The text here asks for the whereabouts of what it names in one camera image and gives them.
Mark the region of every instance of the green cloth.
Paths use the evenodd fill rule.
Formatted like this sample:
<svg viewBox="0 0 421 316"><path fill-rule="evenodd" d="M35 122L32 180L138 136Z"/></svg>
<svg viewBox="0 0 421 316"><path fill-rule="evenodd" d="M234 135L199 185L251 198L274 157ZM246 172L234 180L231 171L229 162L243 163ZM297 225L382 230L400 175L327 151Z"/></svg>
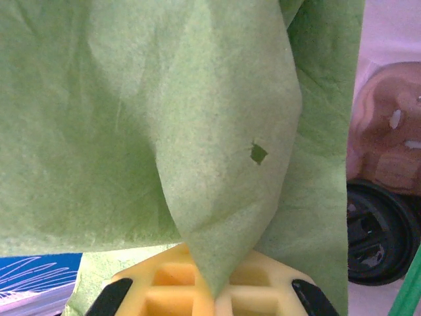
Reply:
<svg viewBox="0 0 421 316"><path fill-rule="evenodd" d="M363 6L301 2L0 1L0 254L184 240L217 294L257 244L346 314ZM85 254L67 315L148 254Z"/></svg>

